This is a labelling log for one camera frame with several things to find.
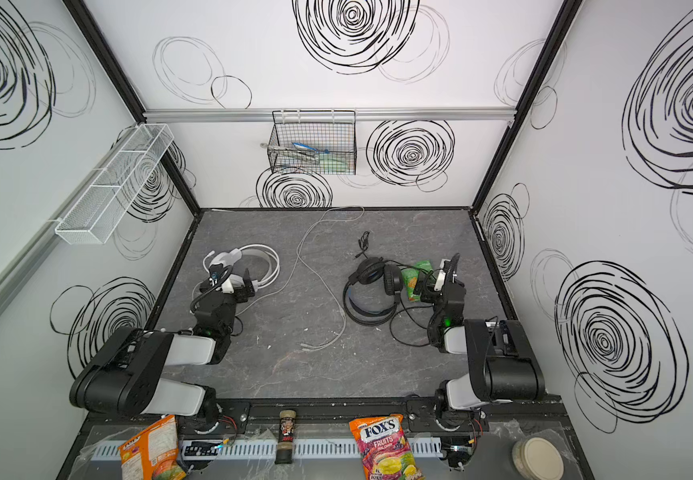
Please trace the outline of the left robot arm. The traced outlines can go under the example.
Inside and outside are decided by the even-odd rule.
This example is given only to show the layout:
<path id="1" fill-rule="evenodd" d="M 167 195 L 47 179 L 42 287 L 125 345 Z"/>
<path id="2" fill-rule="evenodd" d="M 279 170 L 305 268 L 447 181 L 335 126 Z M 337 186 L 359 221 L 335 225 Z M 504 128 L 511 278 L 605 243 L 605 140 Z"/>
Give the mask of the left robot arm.
<path id="1" fill-rule="evenodd" d="M 194 327 L 178 332 L 122 327 L 86 364 L 70 388 L 70 404 L 88 412 L 134 417 L 196 417 L 215 424 L 222 410 L 212 387 L 168 380 L 168 366 L 219 364 L 232 343 L 236 306 L 256 295 L 250 273 L 224 265 L 210 274 L 190 312 Z"/>

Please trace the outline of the white headphones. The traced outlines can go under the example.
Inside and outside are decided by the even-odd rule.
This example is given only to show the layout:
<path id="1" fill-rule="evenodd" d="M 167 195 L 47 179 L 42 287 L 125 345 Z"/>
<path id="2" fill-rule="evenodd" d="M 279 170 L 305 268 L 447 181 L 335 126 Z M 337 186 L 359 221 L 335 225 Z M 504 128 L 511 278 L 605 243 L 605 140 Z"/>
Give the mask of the white headphones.
<path id="1" fill-rule="evenodd" d="M 256 291 L 266 289 L 276 282 L 280 276 L 280 255 L 274 248 L 266 244 L 252 243 L 240 246 L 238 249 L 242 251 L 242 259 L 234 264 L 232 270 L 220 265 L 218 278 L 216 278 L 218 284 L 228 280 L 230 274 L 240 275 L 240 277 L 248 276 L 256 280 Z M 212 257 L 212 252 L 216 253 L 216 251 L 210 251 L 204 256 L 202 268 L 208 263 L 206 260 Z"/>

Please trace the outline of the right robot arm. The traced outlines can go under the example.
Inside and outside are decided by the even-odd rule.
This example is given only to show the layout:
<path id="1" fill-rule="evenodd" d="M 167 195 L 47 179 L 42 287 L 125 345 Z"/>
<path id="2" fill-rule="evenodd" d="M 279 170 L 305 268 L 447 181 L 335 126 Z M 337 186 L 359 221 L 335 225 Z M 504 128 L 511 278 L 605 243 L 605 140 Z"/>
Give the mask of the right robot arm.
<path id="1" fill-rule="evenodd" d="M 544 374 L 520 321 L 464 318 L 466 287 L 450 267 L 419 281 L 417 291 L 433 306 L 430 346 L 468 363 L 466 374 L 436 391 L 436 422 L 444 430 L 458 429 L 467 412 L 485 405 L 544 400 Z"/>

